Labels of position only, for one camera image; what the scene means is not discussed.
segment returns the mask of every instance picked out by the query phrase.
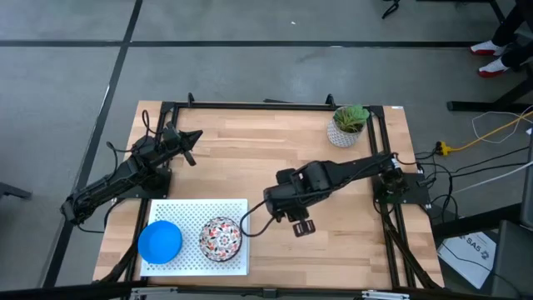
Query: red and white sneaker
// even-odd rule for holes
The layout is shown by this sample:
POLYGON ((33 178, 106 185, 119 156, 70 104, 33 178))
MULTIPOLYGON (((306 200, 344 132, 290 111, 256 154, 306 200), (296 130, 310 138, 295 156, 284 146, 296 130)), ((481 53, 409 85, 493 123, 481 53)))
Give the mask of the red and white sneaker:
POLYGON ((492 41, 486 41, 470 47, 470 52, 474 55, 500 56, 506 50, 506 47, 496 46, 492 41))
POLYGON ((484 67, 480 67, 477 73, 483 78, 493 78, 493 77, 496 77, 502 74, 508 69, 509 69, 508 67, 503 65, 503 63, 501 62, 501 57, 500 57, 496 59, 494 62, 491 62, 484 67))

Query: succulent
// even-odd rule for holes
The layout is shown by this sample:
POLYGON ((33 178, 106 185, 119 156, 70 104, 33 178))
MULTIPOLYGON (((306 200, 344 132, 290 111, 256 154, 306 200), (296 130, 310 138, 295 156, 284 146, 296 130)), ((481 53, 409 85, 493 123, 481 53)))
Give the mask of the succulent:
POLYGON ((342 107, 335 112, 333 119, 336 125, 345 133, 358 133, 365 126, 370 116, 368 110, 361 105, 342 107))

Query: white plant pot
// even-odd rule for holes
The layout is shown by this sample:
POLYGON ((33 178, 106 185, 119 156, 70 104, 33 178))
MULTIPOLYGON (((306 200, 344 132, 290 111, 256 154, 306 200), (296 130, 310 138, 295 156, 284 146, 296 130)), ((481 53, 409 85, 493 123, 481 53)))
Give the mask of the white plant pot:
POLYGON ((339 129, 335 123, 335 120, 333 119, 327 124, 327 138, 329 138, 330 142, 337 147, 350 147, 357 141, 360 135, 361 132, 343 132, 341 129, 339 129))

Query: blue bowl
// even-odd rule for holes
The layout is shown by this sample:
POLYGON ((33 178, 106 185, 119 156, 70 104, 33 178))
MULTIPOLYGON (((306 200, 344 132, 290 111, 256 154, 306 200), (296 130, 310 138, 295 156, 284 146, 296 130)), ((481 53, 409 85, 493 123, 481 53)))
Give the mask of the blue bowl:
POLYGON ((171 222, 153 222, 141 232, 137 248, 149 263, 168 263, 182 248, 182 232, 171 222))

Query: chair leg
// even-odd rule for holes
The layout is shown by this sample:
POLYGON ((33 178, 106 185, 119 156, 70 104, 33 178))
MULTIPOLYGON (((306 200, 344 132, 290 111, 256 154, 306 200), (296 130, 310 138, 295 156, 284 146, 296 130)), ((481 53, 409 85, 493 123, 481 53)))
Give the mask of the chair leg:
POLYGON ((15 196, 15 197, 19 197, 19 198, 23 198, 23 199, 27 199, 29 198, 30 196, 32 196, 32 194, 30 192, 26 192, 20 188, 17 188, 17 187, 13 187, 13 186, 10 186, 6 183, 2 183, 0 182, 0 193, 3 195, 7 195, 7 196, 15 196))
POLYGON ((393 0, 393 1, 394 3, 385 11, 385 13, 383 13, 383 16, 381 16, 381 19, 387 18, 391 13, 398 10, 398 8, 400 7, 400 0, 393 0))

